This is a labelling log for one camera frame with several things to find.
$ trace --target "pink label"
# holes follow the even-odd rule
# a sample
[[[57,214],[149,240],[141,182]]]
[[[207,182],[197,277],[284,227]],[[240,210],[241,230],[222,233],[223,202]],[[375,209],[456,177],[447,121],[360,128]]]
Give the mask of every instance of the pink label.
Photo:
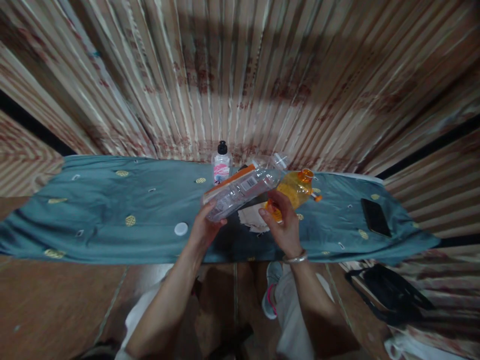
[[[213,183],[215,185],[220,184],[229,178],[230,167],[225,164],[218,164],[213,167]]]

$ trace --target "person's left hand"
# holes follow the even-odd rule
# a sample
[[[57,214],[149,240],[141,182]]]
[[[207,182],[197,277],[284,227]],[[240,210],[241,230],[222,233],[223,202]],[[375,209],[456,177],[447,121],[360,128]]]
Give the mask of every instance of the person's left hand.
[[[222,219],[219,222],[211,222],[206,218],[210,211],[215,207],[217,202],[210,200],[198,212],[195,217],[195,222],[191,227],[190,238],[188,242],[200,251],[206,252],[210,244],[214,241],[220,228],[227,223],[227,219]]]

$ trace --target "black bag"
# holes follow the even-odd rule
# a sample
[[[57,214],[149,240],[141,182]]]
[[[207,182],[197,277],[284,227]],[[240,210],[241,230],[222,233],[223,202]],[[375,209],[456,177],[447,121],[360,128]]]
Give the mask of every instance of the black bag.
[[[352,277],[359,276],[361,273],[364,273],[363,281],[366,287],[388,311],[378,309],[354,285]],[[423,316],[418,307],[425,310],[435,309],[434,305],[402,276],[380,264],[365,269],[349,271],[345,274],[345,279],[360,294],[373,314],[388,325],[398,326],[403,323],[422,320]]]

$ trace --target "silver bracelet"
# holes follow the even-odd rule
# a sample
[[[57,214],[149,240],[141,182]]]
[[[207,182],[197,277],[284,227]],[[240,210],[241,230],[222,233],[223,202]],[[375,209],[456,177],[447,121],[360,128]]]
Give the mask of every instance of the silver bracelet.
[[[302,261],[307,260],[308,258],[309,258],[309,256],[307,254],[307,250],[303,249],[300,256],[289,259],[289,258],[287,258],[287,255],[285,255],[282,260],[283,260],[284,264],[297,264],[297,263],[301,263]]]

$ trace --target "person's right hand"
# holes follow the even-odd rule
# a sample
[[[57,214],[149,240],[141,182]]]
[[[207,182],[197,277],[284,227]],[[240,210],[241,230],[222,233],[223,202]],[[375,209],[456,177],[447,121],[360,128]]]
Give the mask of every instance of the person's right hand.
[[[280,210],[282,223],[278,223],[265,209],[258,210],[263,221],[270,228],[275,242],[289,259],[297,258],[302,254],[299,236],[299,218],[290,202],[290,199],[277,190],[268,192],[268,197]]]

